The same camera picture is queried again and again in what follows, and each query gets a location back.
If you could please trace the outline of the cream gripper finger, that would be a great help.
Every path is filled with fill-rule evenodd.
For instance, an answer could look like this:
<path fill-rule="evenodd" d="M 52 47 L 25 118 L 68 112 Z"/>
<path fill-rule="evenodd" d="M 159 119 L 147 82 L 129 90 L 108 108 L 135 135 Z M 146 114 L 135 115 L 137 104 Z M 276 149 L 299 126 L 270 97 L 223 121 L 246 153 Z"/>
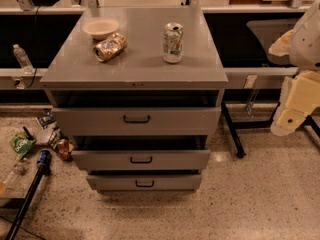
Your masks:
<path fill-rule="evenodd" d="M 286 136 L 293 133 L 304 121 L 305 116 L 302 113 L 279 107 L 273 116 L 270 130 L 276 136 Z"/>

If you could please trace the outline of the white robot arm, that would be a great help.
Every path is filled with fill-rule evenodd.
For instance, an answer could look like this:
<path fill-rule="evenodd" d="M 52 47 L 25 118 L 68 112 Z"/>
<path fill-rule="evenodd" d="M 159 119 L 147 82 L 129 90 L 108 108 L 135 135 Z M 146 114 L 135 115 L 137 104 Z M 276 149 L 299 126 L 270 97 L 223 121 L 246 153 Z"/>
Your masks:
<path fill-rule="evenodd" d="M 276 136 L 293 133 L 320 106 L 320 1 L 316 0 L 269 48 L 271 55 L 289 56 L 298 67 L 294 77 L 282 83 L 280 105 L 270 130 Z"/>

